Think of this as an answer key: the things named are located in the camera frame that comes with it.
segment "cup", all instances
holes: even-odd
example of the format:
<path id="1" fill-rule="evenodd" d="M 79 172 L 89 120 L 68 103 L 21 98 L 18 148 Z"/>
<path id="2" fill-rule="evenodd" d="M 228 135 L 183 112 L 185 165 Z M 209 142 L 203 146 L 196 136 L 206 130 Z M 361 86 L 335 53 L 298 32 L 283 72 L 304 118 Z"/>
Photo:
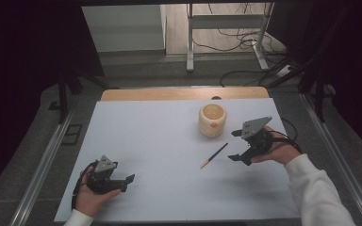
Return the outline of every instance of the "cup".
<path id="1" fill-rule="evenodd" d="M 208 137 L 217 137 L 222 134 L 227 119 L 227 112 L 221 105 L 209 104 L 199 111 L 199 131 Z"/>

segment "wall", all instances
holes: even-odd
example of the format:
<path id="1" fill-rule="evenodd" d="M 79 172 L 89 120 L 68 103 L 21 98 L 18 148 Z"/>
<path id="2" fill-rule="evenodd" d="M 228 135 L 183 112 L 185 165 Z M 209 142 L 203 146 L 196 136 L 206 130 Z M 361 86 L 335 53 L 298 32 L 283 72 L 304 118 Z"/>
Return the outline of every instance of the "wall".
<path id="1" fill-rule="evenodd" d="M 98 52 L 164 49 L 160 6 L 82 9 Z"/>
<path id="2" fill-rule="evenodd" d="M 0 174 L 59 72 L 104 74 L 80 7 L 9 2 L 0 1 Z"/>
<path id="3" fill-rule="evenodd" d="M 333 103 L 362 138 L 362 1 L 348 11 L 324 62 L 324 77 L 336 90 Z"/>

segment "wrist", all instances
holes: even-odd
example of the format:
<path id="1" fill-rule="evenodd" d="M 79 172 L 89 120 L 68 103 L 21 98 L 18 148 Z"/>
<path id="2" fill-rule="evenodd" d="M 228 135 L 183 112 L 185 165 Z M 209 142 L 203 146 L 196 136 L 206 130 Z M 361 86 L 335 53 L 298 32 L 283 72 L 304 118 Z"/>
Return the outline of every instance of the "wrist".
<path id="1" fill-rule="evenodd" d="M 77 210 L 78 212 L 80 212 L 86 216 L 89 216 L 91 218 L 93 218 L 96 215 L 96 213 L 98 212 L 98 209 L 99 208 L 93 207 L 90 204 L 75 206 L 75 210 Z"/>
<path id="2" fill-rule="evenodd" d="M 294 158 L 301 155 L 292 145 L 286 145 L 285 147 L 285 157 L 282 160 L 282 164 L 285 166 L 287 163 L 292 161 Z"/>
<path id="3" fill-rule="evenodd" d="M 84 213 L 74 209 L 65 225 L 91 225 L 92 222 L 93 217 L 85 215 Z"/>

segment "white sleeve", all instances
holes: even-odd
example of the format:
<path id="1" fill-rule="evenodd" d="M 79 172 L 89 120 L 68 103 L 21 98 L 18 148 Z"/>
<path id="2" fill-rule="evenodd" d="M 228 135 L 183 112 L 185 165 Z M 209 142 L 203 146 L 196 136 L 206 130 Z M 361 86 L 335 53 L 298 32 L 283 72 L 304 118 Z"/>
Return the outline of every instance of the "white sleeve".
<path id="1" fill-rule="evenodd" d="M 64 226 L 90 226 L 92 222 L 92 217 L 73 209 L 69 220 L 64 224 Z"/>
<path id="2" fill-rule="evenodd" d="M 304 226 L 354 225 L 327 173 L 318 170 L 306 154 L 294 158 L 285 168 L 289 175 L 288 186 Z"/>

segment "metal frame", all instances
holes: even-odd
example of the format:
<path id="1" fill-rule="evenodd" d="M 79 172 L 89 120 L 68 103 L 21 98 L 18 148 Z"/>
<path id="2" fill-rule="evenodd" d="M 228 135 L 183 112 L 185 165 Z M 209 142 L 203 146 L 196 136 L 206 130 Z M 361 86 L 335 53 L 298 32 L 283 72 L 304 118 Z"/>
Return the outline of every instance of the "metal frame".
<path id="1" fill-rule="evenodd" d="M 337 166 L 337 169 L 342 176 L 345 185 L 351 192 L 356 202 L 356 205 L 362 214 L 362 186 L 355 178 L 351 168 L 343 157 L 343 154 L 340 152 L 337 144 L 329 133 L 326 124 L 317 117 L 314 110 L 314 104 L 311 101 L 310 94 L 301 94 L 301 98 L 304 102 L 308 114 L 310 115 L 311 120 L 314 122 L 317 131 L 319 132 L 322 140 L 324 141 L 329 154 L 331 155 L 335 165 Z"/>
<path id="2" fill-rule="evenodd" d="M 49 141 L 48 146 L 45 149 L 45 152 L 41 158 L 40 164 L 37 166 L 35 173 L 28 184 L 27 190 L 22 197 L 17 210 L 13 215 L 13 218 L 10 222 L 10 226 L 14 225 L 25 225 L 28 220 L 28 216 L 31 213 L 31 210 L 34 206 L 34 203 L 40 194 L 42 185 L 45 181 L 46 175 L 52 165 L 52 162 L 55 159 L 55 155 L 60 146 L 60 142 L 63 139 L 64 134 L 67 131 L 67 127 L 72 120 L 75 106 L 78 102 L 78 97 L 74 99 L 74 102 L 70 108 L 70 111 L 67 114 L 67 117 L 64 119 L 63 123 L 59 124 L 52 135 L 51 140 Z"/>
<path id="3" fill-rule="evenodd" d="M 267 71 L 269 66 L 262 53 L 261 44 L 264 33 L 272 12 L 273 2 L 270 3 L 268 10 L 261 14 L 253 15 L 196 15 L 193 16 L 192 5 L 189 4 L 188 14 L 188 50 L 187 50 L 187 71 L 193 72 L 193 40 L 192 33 L 194 29 L 233 29 L 233 28 L 260 28 L 257 41 L 252 41 L 253 49 L 257 57 L 260 68 Z"/>

